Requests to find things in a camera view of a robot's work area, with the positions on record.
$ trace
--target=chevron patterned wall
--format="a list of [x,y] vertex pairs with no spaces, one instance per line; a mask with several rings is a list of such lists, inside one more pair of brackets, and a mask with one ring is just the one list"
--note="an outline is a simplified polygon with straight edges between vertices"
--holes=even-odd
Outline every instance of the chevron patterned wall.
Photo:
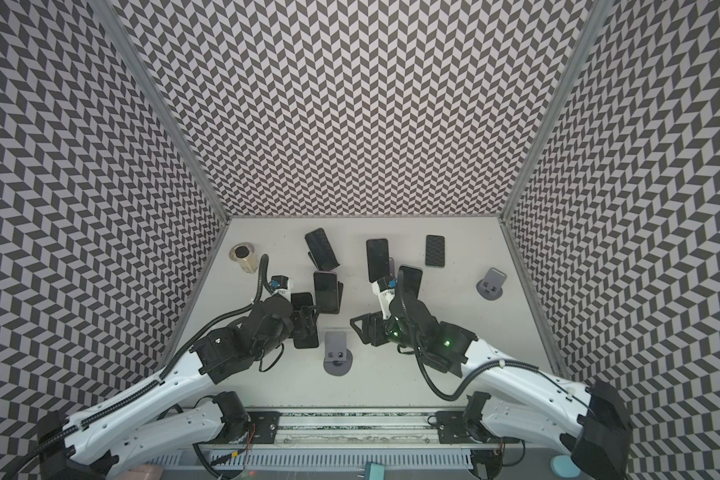
[[512,227],[633,478],[720,479],[720,0],[616,2]]
[[113,0],[229,212],[497,214],[591,0]]
[[0,0],[0,470],[155,369],[220,229],[82,0]]

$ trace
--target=red wire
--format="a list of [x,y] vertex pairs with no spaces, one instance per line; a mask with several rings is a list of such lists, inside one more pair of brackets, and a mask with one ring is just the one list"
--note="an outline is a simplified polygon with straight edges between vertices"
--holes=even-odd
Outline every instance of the red wire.
[[246,463],[248,463],[248,453],[250,451],[249,448],[251,446],[251,440],[253,440],[253,436],[255,434],[256,434],[256,424],[254,423],[253,424],[253,433],[248,436],[248,443],[246,444],[246,456],[243,457],[243,459],[242,459],[242,469],[243,470],[246,469]]

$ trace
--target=phone stand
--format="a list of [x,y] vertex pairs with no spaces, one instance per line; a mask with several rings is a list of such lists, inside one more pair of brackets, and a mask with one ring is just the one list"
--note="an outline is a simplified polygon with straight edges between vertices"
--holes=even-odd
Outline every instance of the phone stand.
[[322,360],[322,368],[333,376],[346,375],[352,368],[346,332],[326,332],[326,357]]
[[505,281],[507,281],[507,274],[491,267],[483,279],[478,282],[478,293],[486,300],[496,300],[504,293],[501,286]]

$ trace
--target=black smartphone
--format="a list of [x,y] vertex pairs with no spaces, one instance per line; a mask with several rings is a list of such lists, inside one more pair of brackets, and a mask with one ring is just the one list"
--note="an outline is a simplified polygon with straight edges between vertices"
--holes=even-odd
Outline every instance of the black smartphone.
[[424,264],[426,266],[445,266],[445,237],[442,235],[427,235],[427,245],[424,251]]
[[418,291],[422,287],[423,270],[408,265],[400,265],[400,270],[403,271],[403,290],[413,293],[418,298]]
[[333,272],[315,272],[315,305],[320,313],[338,313],[338,277]]
[[368,281],[389,275],[389,244],[385,238],[371,238],[365,241],[365,254],[368,256]]
[[298,310],[303,306],[315,305],[315,301],[312,299],[312,294],[309,292],[291,293],[291,305],[294,310]]
[[322,228],[313,230],[304,236],[304,240],[309,247],[309,258],[318,270],[328,272],[339,265],[325,230]]

